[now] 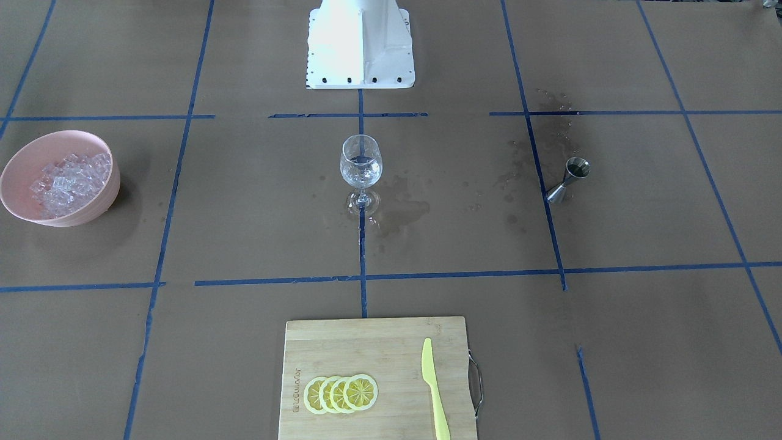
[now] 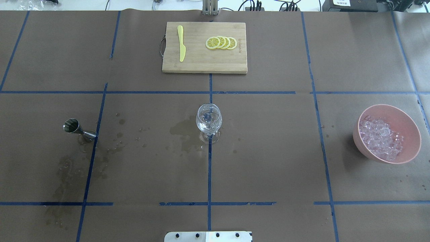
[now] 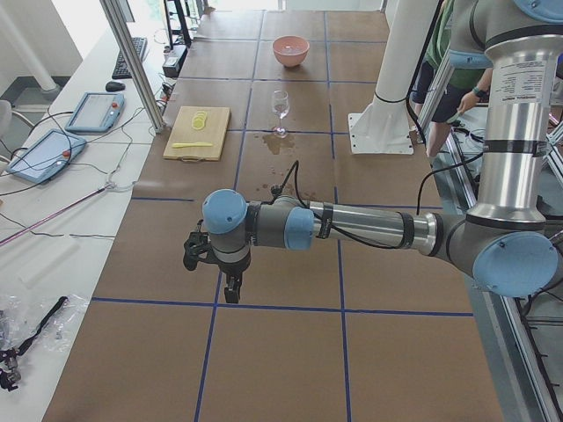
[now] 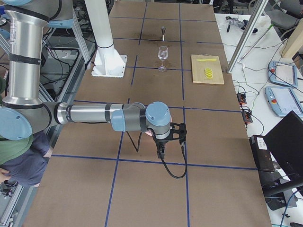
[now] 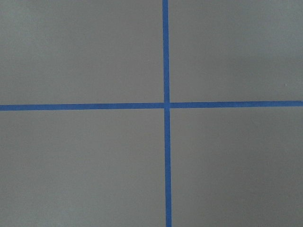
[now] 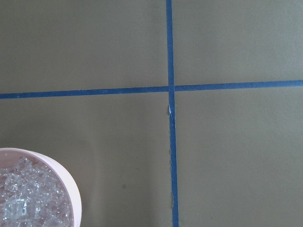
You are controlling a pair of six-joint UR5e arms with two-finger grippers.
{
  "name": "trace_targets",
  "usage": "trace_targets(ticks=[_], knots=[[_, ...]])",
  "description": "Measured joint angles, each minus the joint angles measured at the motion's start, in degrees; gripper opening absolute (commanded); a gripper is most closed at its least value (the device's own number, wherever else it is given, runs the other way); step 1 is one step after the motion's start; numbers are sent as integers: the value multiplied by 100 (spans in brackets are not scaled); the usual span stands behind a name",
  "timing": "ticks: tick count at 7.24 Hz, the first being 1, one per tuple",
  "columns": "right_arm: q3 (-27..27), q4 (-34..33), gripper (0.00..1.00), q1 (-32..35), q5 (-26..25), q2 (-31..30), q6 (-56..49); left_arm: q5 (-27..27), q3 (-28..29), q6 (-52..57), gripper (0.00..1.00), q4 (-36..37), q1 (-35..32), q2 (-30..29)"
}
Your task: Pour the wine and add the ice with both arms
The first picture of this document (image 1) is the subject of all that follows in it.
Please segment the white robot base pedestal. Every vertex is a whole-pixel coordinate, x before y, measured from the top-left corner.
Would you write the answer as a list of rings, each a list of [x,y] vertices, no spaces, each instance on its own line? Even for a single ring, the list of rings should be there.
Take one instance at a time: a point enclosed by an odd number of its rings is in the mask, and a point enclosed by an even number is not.
[[[410,15],[396,1],[323,1],[308,25],[308,89],[414,87]]]

